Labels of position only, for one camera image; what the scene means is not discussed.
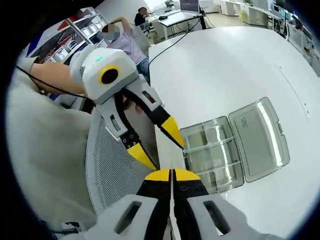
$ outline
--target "laboratory room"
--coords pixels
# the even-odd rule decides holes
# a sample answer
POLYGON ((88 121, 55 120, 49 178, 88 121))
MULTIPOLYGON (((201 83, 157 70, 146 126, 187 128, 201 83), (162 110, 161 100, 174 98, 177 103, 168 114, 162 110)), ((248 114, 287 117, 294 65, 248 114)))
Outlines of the laboratory room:
POLYGON ((22 3, 1 88, 10 232, 309 239, 320 35, 305 4, 22 3))

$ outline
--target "white table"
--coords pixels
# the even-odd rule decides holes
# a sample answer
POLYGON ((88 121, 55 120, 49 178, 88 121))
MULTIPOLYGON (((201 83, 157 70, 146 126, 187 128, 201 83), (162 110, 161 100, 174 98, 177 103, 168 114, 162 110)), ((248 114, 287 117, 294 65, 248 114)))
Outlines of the white table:
MULTIPOLYGON (((149 49, 149 57, 180 36, 149 49)), ((269 97, 286 136, 290 163, 227 192, 226 199, 263 233, 287 237, 312 209, 320 187, 320 81, 276 32, 218 27, 191 32, 150 65, 151 85, 180 128, 269 97)), ((184 167, 182 151, 159 130, 161 168, 184 167)))
POLYGON ((176 25, 179 23, 189 21, 189 20, 198 19, 199 17, 203 17, 203 15, 178 11, 172 15, 168 15, 168 17, 164 20, 159 20, 159 23, 163 25, 164 39, 165 40, 168 39, 167 28, 172 27, 173 25, 176 25))
POLYGON ((172 31, 171 28, 164 29, 164 26, 159 23, 159 17, 160 16, 163 16, 163 15, 154 15, 154 16, 149 16, 149 17, 146 18, 146 21, 148 23, 152 24, 152 26, 154 27, 155 32, 157 33, 157 35, 158 35, 158 37, 160 39, 164 39, 165 38, 165 34, 167 36, 169 36, 169 35, 173 34, 174 32, 175 33, 179 33, 179 32, 182 32, 181 30, 186 31, 188 29, 188 25, 187 24, 180 24, 179 28, 181 30, 179 28, 177 28, 177 25, 174 26, 174 28, 175 28, 174 32, 172 31))

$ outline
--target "human arm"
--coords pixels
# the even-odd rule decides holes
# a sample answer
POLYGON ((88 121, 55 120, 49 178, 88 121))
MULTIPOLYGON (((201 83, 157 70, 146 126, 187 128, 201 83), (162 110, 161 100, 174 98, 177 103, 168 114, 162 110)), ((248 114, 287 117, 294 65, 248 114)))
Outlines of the human arm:
POLYGON ((146 14, 143 15, 143 18, 145 19, 145 18, 149 17, 149 15, 150 15, 150 13, 146 12, 146 14))
MULTIPOLYGON (((82 84, 78 84, 73 81, 70 76, 70 68, 59 62, 48 62, 43 64, 34 63, 29 72, 32 76, 42 80, 43 82, 50 84, 56 88, 67 91, 72 94, 85 94, 85 88, 82 84)), ((36 79, 33 79, 35 85, 47 93, 62 92, 49 87, 36 79)))
POLYGON ((120 16, 112 20, 111 22, 109 22, 109 24, 116 24, 119 22, 121 22, 124 31, 130 32, 132 30, 128 20, 124 16, 120 16))

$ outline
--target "desk leg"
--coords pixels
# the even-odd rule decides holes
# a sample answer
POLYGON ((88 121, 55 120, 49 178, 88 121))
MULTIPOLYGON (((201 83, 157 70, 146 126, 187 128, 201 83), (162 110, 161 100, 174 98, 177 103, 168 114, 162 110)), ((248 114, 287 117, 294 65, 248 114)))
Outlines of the desk leg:
POLYGON ((167 27, 163 25, 163 32, 164 32, 164 39, 168 40, 168 32, 167 32, 167 27))

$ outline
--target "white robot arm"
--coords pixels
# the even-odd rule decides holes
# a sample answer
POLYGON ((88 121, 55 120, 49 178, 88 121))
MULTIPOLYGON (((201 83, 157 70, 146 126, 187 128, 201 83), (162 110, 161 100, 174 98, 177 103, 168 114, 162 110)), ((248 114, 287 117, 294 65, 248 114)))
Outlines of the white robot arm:
POLYGON ((176 239, 283 240, 251 228, 243 212, 218 194, 208 194, 195 173, 178 168, 150 173, 136 195, 126 195, 107 208, 89 231, 70 234, 63 240, 169 239, 164 233, 171 208, 176 239))
POLYGON ((125 116, 123 96, 141 107, 153 124, 176 145, 184 147, 176 121, 164 110, 155 89, 138 74, 135 63, 122 50, 88 45, 72 57, 70 74, 75 82, 84 84, 107 130, 141 163, 156 169, 125 116))

